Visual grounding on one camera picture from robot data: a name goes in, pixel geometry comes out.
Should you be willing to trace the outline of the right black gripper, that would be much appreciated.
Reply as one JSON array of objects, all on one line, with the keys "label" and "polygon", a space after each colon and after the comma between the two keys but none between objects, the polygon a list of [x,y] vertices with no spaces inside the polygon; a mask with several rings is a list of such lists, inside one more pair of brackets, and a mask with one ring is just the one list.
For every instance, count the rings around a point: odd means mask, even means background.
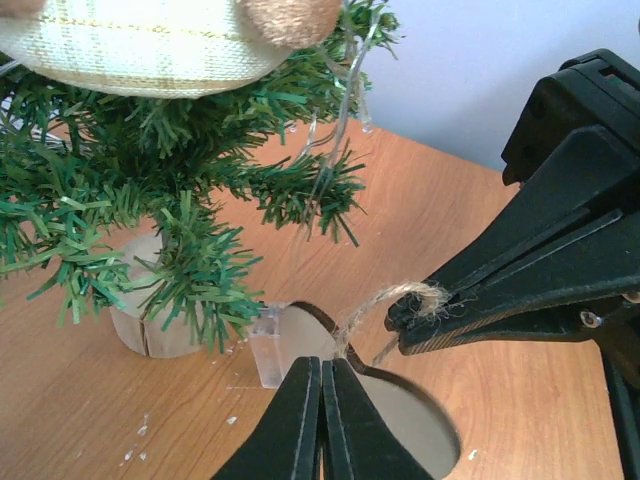
[{"label": "right black gripper", "polygon": [[[519,192],[430,282],[504,318],[639,293],[639,73],[600,49],[539,80],[503,150]],[[639,475],[639,354],[601,351],[626,478]]]}]

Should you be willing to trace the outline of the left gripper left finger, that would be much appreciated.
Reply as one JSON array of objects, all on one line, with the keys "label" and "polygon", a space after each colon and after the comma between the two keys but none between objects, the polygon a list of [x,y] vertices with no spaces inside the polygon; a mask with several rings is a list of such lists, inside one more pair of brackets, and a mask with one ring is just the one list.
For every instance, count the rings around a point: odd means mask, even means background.
[{"label": "left gripper left finger", "polygon": [[319,477],[321,361],[294,361],[253,432],[214,480],[312,480]]}]

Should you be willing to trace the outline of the snowman ornament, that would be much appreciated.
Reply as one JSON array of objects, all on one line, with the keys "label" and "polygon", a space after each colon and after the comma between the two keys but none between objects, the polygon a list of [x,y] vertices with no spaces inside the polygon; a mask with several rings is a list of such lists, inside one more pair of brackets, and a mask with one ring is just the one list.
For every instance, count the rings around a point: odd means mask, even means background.
[{"label": "snowman ornament", "polygon": [[339,1],[4,1],[1,51],[79,88],[199,98],[238,89],[323,42]]}]

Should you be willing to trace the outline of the beige wooden heart ornament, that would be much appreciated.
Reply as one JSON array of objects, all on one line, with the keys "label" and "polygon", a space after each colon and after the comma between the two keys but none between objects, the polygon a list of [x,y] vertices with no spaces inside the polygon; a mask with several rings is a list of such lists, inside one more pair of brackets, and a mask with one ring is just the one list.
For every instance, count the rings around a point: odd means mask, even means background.
[{"label": "beige wooden heart ornament", "polygon": [[405,282],[378,291],[340,325],[311,303],[296,301],[289,304],[279,320],[283,363],[289,368],[295,359],[311,356],[346,361],[390,433],[431,477],[444,479],[461,453],[453,422],[423,388],[380,367],[382,360],[399,343],[399,335],[395,334],[370,363],[363,362],[351,345],[352,337],[363,328],[370,310],[405,294],[417,301],[418,305],[410,309],[415,314],[437,315],[448,299],[446,292],[438,287]]}]

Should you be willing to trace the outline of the small green christmas tree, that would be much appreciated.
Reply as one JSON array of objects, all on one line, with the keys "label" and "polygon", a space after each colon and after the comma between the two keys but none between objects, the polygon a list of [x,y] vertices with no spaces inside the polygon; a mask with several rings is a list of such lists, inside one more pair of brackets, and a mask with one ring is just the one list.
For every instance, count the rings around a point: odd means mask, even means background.
[{"label": "small green christmas tree", "polygon": [[101,93],[1,51],[1,274],[51,268],[62,318],[110,309],[177,327],[193,347],[244,334],[256,257],[218,219],[216,189],[297,225],[313,180],[293,162],[333,129],[340,100],[316,47],[238,89],[199,98]]}]

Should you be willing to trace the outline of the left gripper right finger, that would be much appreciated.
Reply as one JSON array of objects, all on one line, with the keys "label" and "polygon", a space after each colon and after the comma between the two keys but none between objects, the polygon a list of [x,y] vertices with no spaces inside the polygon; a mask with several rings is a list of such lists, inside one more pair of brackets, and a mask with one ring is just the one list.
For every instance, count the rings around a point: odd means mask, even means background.
[{"label": "left gripper right finger", "polygon": [[326,479],[429,479],[401,445],[344,360],[322,363]]}]

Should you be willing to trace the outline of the clear plastic battery box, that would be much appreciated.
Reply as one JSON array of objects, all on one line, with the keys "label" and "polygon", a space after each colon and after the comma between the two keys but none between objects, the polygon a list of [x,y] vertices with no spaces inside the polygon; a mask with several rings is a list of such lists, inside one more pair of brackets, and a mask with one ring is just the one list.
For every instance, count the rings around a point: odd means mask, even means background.
[{"label": "clear plastic battery box", "polygon": [[265,304],[252,318],[249,328],[249,344],[265,389],[277,389],[284,376],[282,350],[280,346],[280,317],[286,303]]}]

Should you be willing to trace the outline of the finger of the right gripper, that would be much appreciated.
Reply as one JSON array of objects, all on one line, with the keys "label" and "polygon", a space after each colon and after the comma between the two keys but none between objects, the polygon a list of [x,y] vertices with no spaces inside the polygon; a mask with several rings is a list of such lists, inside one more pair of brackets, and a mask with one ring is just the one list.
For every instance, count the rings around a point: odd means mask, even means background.
[{"label": "finger of the right gripper", "polygon": [[481,341],[594,341],[608,356],[639,354],[639,293],[553,306],[504,318],[473,320],[462,306],[452,315],[430,315],[400,332],[404,355],[442,350]]}]

